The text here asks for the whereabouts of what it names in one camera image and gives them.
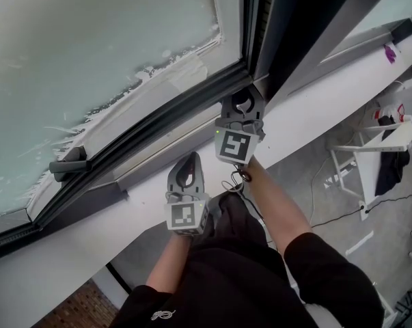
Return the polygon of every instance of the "floor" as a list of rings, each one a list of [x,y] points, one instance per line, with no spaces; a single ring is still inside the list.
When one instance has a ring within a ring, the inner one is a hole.
[[[314,181],[314,215],[312,225],[326,222],[359,208],[358,201],[340,191],[334,183],[334,170],[326,143],[345,144],[353,136],[350,124],[358,124],[365,108],[360,108],[345,121],[302,147],[283,161],[271,166],[268,171],[295,202],[308,219],[312,213],[311,182]],[[379,200],[396,199],[412,193],[412,148],[411,162],[404,169],[403,181]],[[349,187],[359,188],[356,168],[347,167],[344,178]],[[375,282],[377,290],[394,306],[412,282],[412,197],[397,202],[386,202],[376,207],[365,221],[359,213],[314,228],[341,254],[374,231],[374,236],[347,258],[359,266]],[[112,264],[131,287],[143,284],[149,271],[163,250],[169,232],[165,224],[155,226],[121,252]]]
[[[107,328],[118,309],[89,280],[32,328]]]
[[[399,327],[412,328],[412,283],[409,290],[397,302],[396,310],[398,314],[393,327],[398,325]]]

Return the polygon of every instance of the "logo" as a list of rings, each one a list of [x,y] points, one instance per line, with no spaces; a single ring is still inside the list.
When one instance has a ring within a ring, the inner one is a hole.
[[[157,311],[153,313],[151,320],[156,320],[158,318],[162,318],[163,320],[170,319],[172,315],[174,314],[175,310],[173,312],[170,311]]]
[[[251,136],[227,131],[224,136],[220,155],[244,161],[247,157]]]
[[[171,206],[172,227],[194,226],[195,213],[193,204],[176,204]]]

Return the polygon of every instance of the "frosted glass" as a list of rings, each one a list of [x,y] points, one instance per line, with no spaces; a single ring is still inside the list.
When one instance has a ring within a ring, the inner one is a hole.
[[[214,0],[0,0],[0,213],[86,116],[219,34]]]
[[[353,36],[371,28],[411,17],[412,0],[380,0],[348,36]]]

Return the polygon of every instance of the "white chair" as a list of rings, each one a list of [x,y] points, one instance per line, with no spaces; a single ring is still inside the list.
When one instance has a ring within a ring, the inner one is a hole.
[[[394,130],[394,132],[382,141],[383,133],[386,130]],[[377,198],[375,193],[381,166],[381,152],[404,152],[408,150],[412,141],[412,120],[387,126],[356,128],[356,131],[362,146],[330,146],[328,149],[335,165],[341,190],[359,199],[359,205],[363,206],[361,219],[364,220],[368,216],[368,214],[365,214],[368,205]],[[365,143],[362,133],[376,133],[377,135]],[[353,157],[343,163],[338,163],[335,151],[352,152]],[[353,161],[356,162],[359,170],[363,195],[346,188],[341,175],[341,170]]]

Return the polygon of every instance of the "tile floor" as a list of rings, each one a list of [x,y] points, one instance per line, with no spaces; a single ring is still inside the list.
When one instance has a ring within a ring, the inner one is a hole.
[[[363,110],[364,108],[361,108],[324,135],[268,169],[275,181],[294,198],[308,219],[312,213],[312,178],[329,157],[325,150],[326,142],[345,144],[353,134],[348,125],[358,123]],[[403,181],[380,200],[395,199],[412,193],[412,148],[410,153],[411,162],[404,169]],[[329,159],[314,181],[315,211],[312,225],[359,208],[355,198],[328,181],[333,175],[333,163]],[[350,187],[359,188],[357,169],[351,169],[344,179]],[[411,230],[412,197],[381,204],[365,221],[361,221],[359,213],[356,213],[314,228],[315,233],[341,254],[345,254],[347,249],[374,231],[374,236],[350,254],[348,259],[376,282],[376,288],[391,305],[411,286],[412,260],[407,255],[412,249]],[[169,232],[165,224],[157,225],[132,242],[113,259],[112,264],[130,286],[143,284],[168,238]]]

